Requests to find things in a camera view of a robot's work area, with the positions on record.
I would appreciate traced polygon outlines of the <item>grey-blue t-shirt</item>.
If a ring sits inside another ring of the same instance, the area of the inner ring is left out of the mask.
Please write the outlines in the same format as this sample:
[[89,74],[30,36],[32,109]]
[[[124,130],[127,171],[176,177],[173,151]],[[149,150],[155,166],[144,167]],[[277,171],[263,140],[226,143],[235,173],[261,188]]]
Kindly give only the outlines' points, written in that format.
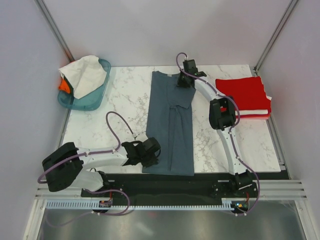
[[152,72],[146,135],[161,147],[158,164],[143,173],[193,176],[194,141],[192,101],[196,90],[177,85],[178,74]]

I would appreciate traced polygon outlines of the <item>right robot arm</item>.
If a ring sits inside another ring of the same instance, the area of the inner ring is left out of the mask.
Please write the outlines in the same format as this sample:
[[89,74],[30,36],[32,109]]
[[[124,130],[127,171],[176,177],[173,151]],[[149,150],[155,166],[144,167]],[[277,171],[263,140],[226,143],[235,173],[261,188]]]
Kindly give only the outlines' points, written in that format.
[[216,89],[205,78],[207,75],[199,71],[193,59],[185,59],[177,86],[194,88],[209,102],[208,120],[212,129],[216,130],[225,151],[228,162],[228,171],[231,175],[240,175],[246,171],[241,163],[239,147],[236,143],[234,127],[239,123],[236,112],[239,110],[231,96],[227,96]]

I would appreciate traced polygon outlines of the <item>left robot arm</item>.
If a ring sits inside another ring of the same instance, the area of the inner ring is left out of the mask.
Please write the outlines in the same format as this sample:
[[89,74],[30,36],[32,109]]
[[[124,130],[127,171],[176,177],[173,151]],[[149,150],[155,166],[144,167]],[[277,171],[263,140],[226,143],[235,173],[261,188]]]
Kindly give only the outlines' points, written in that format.
[[42,161],[43,175],[38,182],[47,184],[50,192],[73,187],[104,197],[110,191],[106,174],[91,169],[139,164],[148,168],[158,164],[160,154],[161,145],[154,137],[119,142],[107,148],[80,148],[74,142],[67,142]]

